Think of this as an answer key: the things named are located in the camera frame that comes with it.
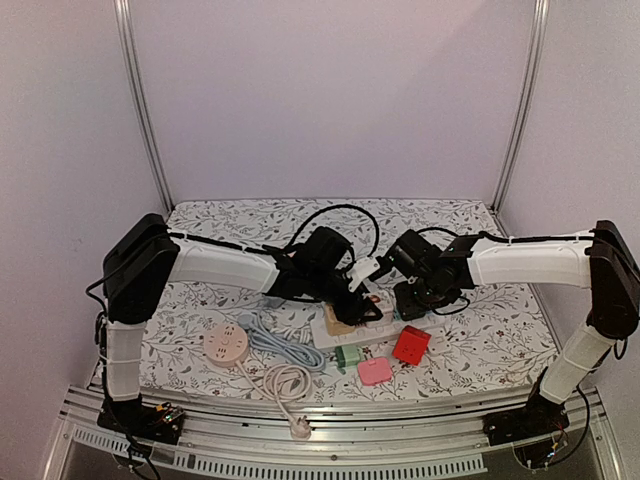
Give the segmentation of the white power strip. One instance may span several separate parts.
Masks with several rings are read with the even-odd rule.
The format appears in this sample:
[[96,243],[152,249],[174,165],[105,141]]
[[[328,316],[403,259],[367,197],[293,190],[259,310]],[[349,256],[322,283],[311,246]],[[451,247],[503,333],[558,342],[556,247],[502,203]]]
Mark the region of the white power strip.
[[324,320],[314,319],[310,322],[314,347],[320,351],[331,351],[338,346],[345,345],[368,346],[385,341],[395,342],[406,326],[415,327],[431,336],[428,348],[434,355],[439,355],[451,349],[450,341],[446,337],[444,323],[436,322],[431,317],[424,317],[410,322],[393,320],[390,324],[371,328],[360,326],[350,333],[337,336],[331,336],[328,333]]

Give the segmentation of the beige cube socket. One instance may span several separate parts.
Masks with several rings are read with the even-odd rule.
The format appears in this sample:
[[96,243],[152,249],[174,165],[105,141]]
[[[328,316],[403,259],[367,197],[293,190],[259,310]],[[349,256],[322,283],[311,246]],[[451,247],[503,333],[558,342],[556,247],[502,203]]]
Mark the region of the beige cube socket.
[[337,319],[331,304],[323,305],[325,328],[329,336],[336,337],[348,335],[356,330],[355,326],[347,325]]

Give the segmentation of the red cube socket adapter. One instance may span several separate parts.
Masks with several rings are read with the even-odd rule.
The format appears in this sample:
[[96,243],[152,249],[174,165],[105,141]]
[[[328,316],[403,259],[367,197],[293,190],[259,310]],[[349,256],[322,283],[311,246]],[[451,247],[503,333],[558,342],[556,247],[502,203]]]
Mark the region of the red cube socket adapter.
[[418,366],[428,349],[431,335],[413,326],[406,326],[400,333],[392,356],[397,360]]

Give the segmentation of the green plug adapter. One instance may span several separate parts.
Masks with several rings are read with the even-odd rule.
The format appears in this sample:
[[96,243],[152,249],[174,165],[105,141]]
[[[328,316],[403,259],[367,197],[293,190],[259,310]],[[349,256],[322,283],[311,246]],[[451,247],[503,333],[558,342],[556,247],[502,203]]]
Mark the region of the green plug adapter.
[[355,345],[338,346],[334,350],[336,368],[339,373],[345,374],[349,368],[356,367],[364,360],[362,349]]

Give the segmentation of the pink plug adapter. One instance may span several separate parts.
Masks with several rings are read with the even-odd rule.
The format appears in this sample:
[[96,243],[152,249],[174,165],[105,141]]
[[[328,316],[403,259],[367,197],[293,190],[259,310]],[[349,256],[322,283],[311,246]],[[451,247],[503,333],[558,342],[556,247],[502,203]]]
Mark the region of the pink plug adapter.
[[385,357],[375,357],[361,361],[357,365],[357,371],[364,386],[386,383],[393,378],[389,360]]

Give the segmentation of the white floral cube socket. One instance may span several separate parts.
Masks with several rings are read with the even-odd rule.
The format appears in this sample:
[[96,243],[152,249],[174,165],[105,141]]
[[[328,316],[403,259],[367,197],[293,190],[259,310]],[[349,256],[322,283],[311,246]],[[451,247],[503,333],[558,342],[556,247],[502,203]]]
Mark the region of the white floral cube socket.
[[386,290],[371,292],[368,298],[380,310],[382,316],[378,320],[370,321],[375,326],[390,324],[395,319],[396,304],[394,297]]

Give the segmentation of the round pink power socket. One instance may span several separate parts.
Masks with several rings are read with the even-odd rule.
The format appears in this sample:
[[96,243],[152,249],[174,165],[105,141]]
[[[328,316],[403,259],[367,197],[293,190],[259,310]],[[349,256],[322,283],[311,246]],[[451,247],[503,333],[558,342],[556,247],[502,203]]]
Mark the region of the round pink power socket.
[[219,324],[204,336],[206,358],[216,367],[232,368],[242,363],[249,354],[246,331],[234,324]]

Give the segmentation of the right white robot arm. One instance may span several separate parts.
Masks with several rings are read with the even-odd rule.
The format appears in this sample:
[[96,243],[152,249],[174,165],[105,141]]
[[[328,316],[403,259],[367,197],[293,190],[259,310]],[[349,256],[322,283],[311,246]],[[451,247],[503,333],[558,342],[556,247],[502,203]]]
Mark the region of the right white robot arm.
[[556,235],[501,237],[480,231],[456,236],[444,247],[408,230],[382,262],[406,278],[406,301],[425,311],[493,285],[526,284],[542,300],[561,348],[523,406],[484,417],[492,446],[567,428],[571,394],[639,327],[639,266],[611,220]]

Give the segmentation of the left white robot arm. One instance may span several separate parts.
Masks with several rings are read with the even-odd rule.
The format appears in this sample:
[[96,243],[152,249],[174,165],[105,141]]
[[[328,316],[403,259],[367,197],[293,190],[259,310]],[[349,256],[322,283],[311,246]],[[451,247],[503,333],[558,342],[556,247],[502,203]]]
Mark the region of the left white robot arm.
[[382,316],[364,285],[376,268],[373,258],[358,259],[352,243],[329,227],[301,242],[254,248],[178,232],[161,215],[144,215],[106,254],[101,278],[85,290],[101,308],[95,331],[103,368],[99,426],[176,442],[182,423],[171,418],[173,407],[146,406],[140,385],[147,325],[170,287],[200,283],[324,303],[339,322],[360,325]]

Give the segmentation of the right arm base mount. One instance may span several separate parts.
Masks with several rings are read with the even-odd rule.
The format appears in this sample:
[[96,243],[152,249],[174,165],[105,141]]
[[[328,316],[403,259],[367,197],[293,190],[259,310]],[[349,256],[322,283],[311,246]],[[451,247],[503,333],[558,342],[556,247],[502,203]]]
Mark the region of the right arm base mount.
[[548,467],[566,445],[569,418],[561,407],[551,413],[542,407],[520,407],[482,418],[483,433],[491,446],[511,444],[516,460],[525,468]]

